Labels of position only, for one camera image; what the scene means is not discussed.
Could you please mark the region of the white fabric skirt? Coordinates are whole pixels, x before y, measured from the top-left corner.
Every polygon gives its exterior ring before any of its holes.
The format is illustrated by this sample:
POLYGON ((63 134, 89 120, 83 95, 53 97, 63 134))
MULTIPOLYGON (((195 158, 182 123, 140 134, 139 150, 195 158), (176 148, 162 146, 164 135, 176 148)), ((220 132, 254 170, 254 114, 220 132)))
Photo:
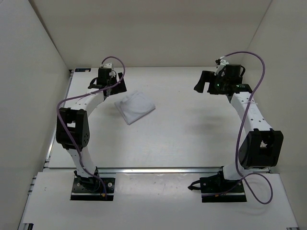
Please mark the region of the white fabric skirt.
POLYGON ((156 108, 153 100, 139 91, 135 91, 121 100, 114 102, 114 105, 127 125, 131 125, 156 108))

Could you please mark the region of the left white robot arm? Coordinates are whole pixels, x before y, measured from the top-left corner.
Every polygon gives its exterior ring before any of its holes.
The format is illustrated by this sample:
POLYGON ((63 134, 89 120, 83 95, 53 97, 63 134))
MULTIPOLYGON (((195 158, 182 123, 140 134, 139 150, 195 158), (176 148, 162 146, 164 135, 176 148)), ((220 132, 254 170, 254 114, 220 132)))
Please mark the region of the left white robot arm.
POLYGON ((87 147, 90 140, 88 117, 107 97, 127 91, 124 74, 117 73, 113 63, 102 64, 85 95, 70 98, 76 100, 71 107, 57 108, 56 141, 70 154, 76 167, 75 175, 83 179, 90 191, 99 188, 100 178, 87 147))

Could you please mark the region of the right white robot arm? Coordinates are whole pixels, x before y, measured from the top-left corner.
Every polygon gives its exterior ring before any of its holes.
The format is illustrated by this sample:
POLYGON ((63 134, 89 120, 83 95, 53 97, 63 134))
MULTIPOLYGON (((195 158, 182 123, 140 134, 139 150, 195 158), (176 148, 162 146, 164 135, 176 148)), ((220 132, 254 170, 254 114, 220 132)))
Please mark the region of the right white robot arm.
POLYGON ((194 87, 198 93, 204 91, 213 95, 225 95, 236 110, 245 133, 244 140, 237 139, 235 162, 222 168, 222 174, 215 179, 215 187, 226 192, 232 187, 232 180, 239 180, 256 169, 276 166, 283 134, 274 130, 261 114, 248 84, 243 84, 245 68, 239 64, 229 64, 223 58, 216 60, 215 71, 203 71, 194 87))

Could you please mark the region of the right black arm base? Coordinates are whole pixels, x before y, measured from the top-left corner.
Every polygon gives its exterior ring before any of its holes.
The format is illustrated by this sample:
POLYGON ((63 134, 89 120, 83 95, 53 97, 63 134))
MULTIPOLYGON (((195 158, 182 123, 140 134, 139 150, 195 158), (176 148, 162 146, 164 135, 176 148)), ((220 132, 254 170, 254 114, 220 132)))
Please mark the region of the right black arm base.
POLYGON ((226 180, 222 172, 200 177, 188 189, 201 192, 202 203, 243 203, 247 201, 241 180, 226 180))

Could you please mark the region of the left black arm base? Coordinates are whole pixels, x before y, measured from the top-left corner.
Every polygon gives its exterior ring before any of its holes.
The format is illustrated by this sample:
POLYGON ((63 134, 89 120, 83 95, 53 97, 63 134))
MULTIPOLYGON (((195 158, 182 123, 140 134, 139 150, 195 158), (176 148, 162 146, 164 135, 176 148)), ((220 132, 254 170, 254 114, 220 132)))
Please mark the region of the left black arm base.
POLYGON ((82 182, 78 177, 74 178, 71 189, 72 201, 113 201, 115 191, 115 177, 101 177, 106 186, 104 191, 100 181, 94 184, 82 182))

